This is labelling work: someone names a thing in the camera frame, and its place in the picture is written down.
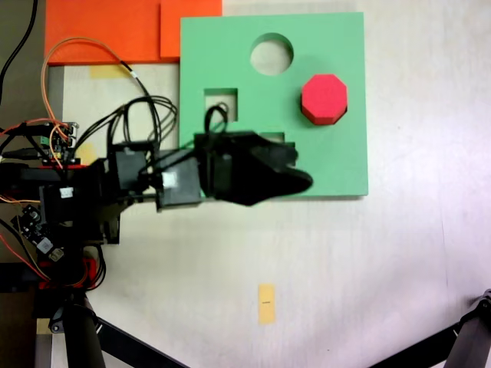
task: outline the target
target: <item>yellow sticky note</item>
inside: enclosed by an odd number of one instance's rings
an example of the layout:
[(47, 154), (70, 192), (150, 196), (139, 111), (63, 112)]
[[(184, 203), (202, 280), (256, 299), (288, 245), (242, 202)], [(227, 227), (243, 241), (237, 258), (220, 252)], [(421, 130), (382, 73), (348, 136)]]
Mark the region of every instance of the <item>yellow sticky note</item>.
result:
[(130, 72), (121, 64), (91, 65), (89, 70), (91, 79), (117, 79), (130, 77)]
[(37, 335), (51, 335), (49, 329), (49, 318), (38, 318), (37, 320)]
[(90, 165), (97, 159), (95, 147), (92, 143), (83, 143), (79, 149), (77, 149), (77, 157), (80, 159), (82, 165)]
[(259, 324), (275, 323), (275, 285), (259, 285)]

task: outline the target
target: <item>metal stand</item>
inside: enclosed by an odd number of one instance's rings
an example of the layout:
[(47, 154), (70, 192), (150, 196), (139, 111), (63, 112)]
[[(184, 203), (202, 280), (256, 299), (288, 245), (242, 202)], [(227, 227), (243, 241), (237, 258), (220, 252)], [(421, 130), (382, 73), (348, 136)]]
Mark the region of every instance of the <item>metal stand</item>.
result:
[(408, 347), (371, 368), (485, 368), (491, 348), (491, 289), (459, 323)]
[(73, 291), (68, 296), (49, 327), (53, 334), (65, 334), (70, 368), (106, 368), (103, 351), (133, 368), (189, 368), (97, 318), (83, 292)]

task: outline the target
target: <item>orange panel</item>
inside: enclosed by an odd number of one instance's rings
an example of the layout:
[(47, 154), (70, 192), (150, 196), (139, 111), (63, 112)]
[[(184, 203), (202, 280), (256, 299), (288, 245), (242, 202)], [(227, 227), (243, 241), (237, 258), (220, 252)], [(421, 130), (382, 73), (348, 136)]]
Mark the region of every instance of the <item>orange panel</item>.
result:
[(179, 62), (181, 18), (222, 16), (222, 0), (162, 0), (160, 7), (160, 58)]
[[(67, 37), (101, 40), (128, 63), (160, 61), (160, 0), (46, 0), (44, 52)], [(61, 46), (50, 65), (109, 64), (104, 49), (86, 43)]]

